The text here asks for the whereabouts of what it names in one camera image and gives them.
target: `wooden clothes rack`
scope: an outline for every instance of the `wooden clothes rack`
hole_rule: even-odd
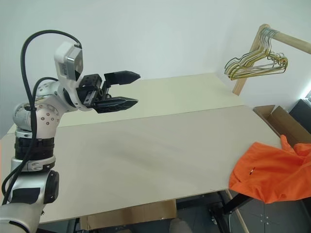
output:
[[[252,47],[250,49],[250,52],[256,51],[259,48],[259,45],[260,45],[260,37],[259,36],[260,36],[260,32],[264,28],[270,28],[270,26],[268,24],[262,24],[259,27],[258,32],[256,34],[256,37],[254,39],[254,42],[252,44]],[[286,34],[281,33],[281,32],[276,33],[274,36],[272,36],[272,38],[274,40],[277,40],[279,42],[282,42],[282,43],[287,44],[289,46],[292,46],[296,49],[299,49],[301,51],[304,51],[306,53],[311,54],[311,44],[306,42],[306,41],[297,39],[295,37],[292,37],[290,35],[286,35]],[[240,95],[240,93],[243,89],[243,86],[246,83],[246,80],[247,80],[247,78],[238,79],[237,82],[235,83],[235,86],[234,86],[232,92],[236,95]]]

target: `white wall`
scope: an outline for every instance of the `white wall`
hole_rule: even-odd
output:
[[[310,7],[309,0],[2,0],[0,137],[12,124],[14,106],[26,100],[19,54],[36,31],[57,29],[76,36],[84,48],[84,74],[127,69],[152,79],[217,72],[232,86],[222,75],[223,66],[249,50],[260,24],[311,41]],[[56,76],[53,53],[64,40],[45,35],[29,46],[31,86],[40,77]],[[310,56],[276,42],[273,46],[289,57],[289,70],[249,80],[242,97],[251,106],[288,107],[309,83]]]

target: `black cable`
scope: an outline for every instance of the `black cable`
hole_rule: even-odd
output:
[[[37,92],[37,89],[40,85],[41,82],[43,82],[44,80],[53,80],[53,81],[58,81],[58,79],[56,78],[52,78],[52,77],[44,77],[44,78],[41,78],[39,79],[36,83],[35,83],[35,86],[34,86],[34,89],[33,89],[33,101],[35,101],[35,96],[36,96],[36,92]],[[8,182],[8,180],[14,175],[14,173],[17,171],[18,167],[16,167],[13,171],[10,172],[10,174],[3,180],[3,183],[2,183],[2,186],[1,186],[1,191],[3,193],[3,195],[5,195],[6,191],[5,191],[5,186],[6,186],[6,183]]]
[[[29,147],[27,149],[27,152],[26,152],[26,154],[25,154],[25,156],[23,158],[23,161],[16,168],[16,171],[14,169],[9,174],[9,176],[11,175],[13,177],[12,177],[12,180],[11,180],[9,186],[8,186],[7,191],[5,191],[5,185],[4,185],[4,189],[1,188],[2,191],[5,192],[4,197],[3,197],[2,205],[5,205],[7,203],[8,199],[9,199],[9,195],[10,195],[10,193],[12,191],[12,188],[13,188],[13,185],[14,185],[15,181],[17,180],[17,178],[20,175],[22,169],[24,168],[24,166],[26,165],[26,163],[29,160],[29,157],[31,155],[30,152],[31,152],[31,150],[32,150],[32,148],[34,146],[34,143],[35,143],[35,140],[36,140],[36,134],[37,134],[36,108],[35,108],[35,101],[34,101],[35,97],[33,97],[32,94],[31,94],[31,90],[30,90],[29,83],[28,83],[28,80],[27,80],[27,75],[26,75],[26,65],[25,65],[26,50],[27,50],[27,47],[30,44],[30,42],[33,39],[35,39],[37,36],[40,36],[40,35],[43,35],[43,34],[50,34],[50,33],[67,36],[67,37],[71,38],[72,40],[76,41],[78,43],[77,46],[82,49],[82,45],[81,45],[80,41],[77,38],[75,38],[74,36],[72,36],[72,35],[70,35],[68,33],[65,33],[65,32],[62,32],[62,31],[57,31],[57,30],[44,30],[44,31],[36,32],[36,33],[32,34],[31,36],[29,36],[27,38],[27,40],[24,42],[22,50],[21,50],[21,53],[20,53],[20,69],[21,69],[21,75],[22,75],[25,91],[26,91],[27,98],[28,98],[28,101],[29,101],[29,108],[27,110],[30,111],[32,138],[31,138],[31,142],[29,144]]]

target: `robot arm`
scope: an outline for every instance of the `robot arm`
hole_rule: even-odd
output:
[[[82,77],[82,49],[68,42],[58,48],[54,60],[58,81],[41,84],[36,92],[37,131],[33,145],[29,103],[20,104],[14,112],[16,153],[11,161],[11,171],[22,164],[28,149],[30,157],[14,182],[9,203],[0,207],[3,232],[36,232],[44,206],[57,199],[59,174],[51,168],[55,165],[56,128],[64,113],[91,109],[98,113],[115,112],[137,103],[137,100],[125,97],[112,98],[108,90],[111,85],[135,81],[140,78],[138,74],[129,71],[108,73],[104,75],[103,84],[98,74]]]

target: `orange cloth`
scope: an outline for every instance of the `orange cloth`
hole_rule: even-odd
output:
[[[229,189],[265,203],[311,197],[311,144],[282,149],[255,142],[235,165]]]

